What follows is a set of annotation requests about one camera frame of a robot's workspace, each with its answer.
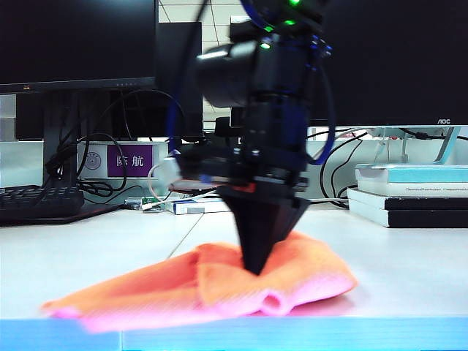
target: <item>book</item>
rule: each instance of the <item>book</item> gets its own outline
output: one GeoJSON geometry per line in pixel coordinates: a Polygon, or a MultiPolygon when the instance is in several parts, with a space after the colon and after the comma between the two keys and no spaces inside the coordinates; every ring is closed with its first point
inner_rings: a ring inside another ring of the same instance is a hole
{"type": "Polygon", "coordinates": [[[347,196],[385,210],[468,210],[468,197],[394,197],[356,189],[348,189],[347,196]]]}
{"type": "Polygon", "coordinates": [[[383,183],[466,183],[468,165],[356,165],[356,180],[383,183]]]}
{"type": "Polygon", "coordinates": [[[354,214],[389,228],[466,228],[468,210],[385,210],[350,200],[354,214]]]}
{"type": "Polygon", "coordinates": [[[358,180],[358,189],[385,196],[468,197],[467,183],[384,183],[358,180]]]}
{"type": "Polygon", "coordinates": [[[174,214],[207,214],[230,211],[226,203],[219,197],[177,201],[176,203],[167,204],[166,209],[174,214]]]}

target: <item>blue cable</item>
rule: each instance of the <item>blue cable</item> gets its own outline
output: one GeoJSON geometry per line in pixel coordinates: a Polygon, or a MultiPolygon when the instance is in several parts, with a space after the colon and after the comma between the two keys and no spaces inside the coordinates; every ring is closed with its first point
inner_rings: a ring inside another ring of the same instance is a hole
{"type": "Polygon", "coordinates": [[[333,144],[335,143],[335,131],[336,131],[336,110],[335,103],[333,101],[333,93],[331,91],[330,81],[328,76],[325,73],[323,68],[319,69],[320,75],[322,76],[323,85],[325,88],[325,94],[327,96],[327,105],[328,105],[328,138],[323,147],[323,152],[317,159],[313,159],[310,155],[307,155],[307,159],[310,165],[318,166],[323,165],[323,163],[328,158],[333,144]]]}

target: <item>stack of books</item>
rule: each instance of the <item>stack of books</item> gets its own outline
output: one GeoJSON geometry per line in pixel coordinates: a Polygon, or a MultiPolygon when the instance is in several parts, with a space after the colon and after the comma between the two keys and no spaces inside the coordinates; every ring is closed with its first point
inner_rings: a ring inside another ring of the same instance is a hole
{"type": "Polygon", "coordinates": [[[468,227],[468,166],[358,165],[350,211],[386,227],[468,227]]]}

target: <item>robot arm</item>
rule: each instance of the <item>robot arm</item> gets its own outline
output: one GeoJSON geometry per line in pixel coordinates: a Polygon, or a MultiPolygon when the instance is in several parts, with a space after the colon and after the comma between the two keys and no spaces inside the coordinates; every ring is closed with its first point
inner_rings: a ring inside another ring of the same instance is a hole
{"type": "Polygon", "coordinates": [[[261,35],[198,59],[203,95],[217,107],[243,107],[244,134],[240,148],[181,155],[182,175],[223,185],[218,193],[235,216],[245,268],[255,274],[309,205],[295,191],[306,186],[308,97],[327,51],[319,38],[326,2],[243,0],[261,35]]]}

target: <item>cloth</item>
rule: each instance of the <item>cloth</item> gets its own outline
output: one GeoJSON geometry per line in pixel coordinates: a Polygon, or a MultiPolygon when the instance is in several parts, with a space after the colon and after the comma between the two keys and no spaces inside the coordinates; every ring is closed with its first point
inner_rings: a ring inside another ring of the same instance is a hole
{"type": "Polygon", "coordinates": [[[291,232],[275,244],[263,272],[245,270],[241,250],[203,244],[191,252],[50,301],[50,317],[78,319],[88,331],[126,331],[209,322],[341,295],[357,284],[321,241],[291,232]]]}

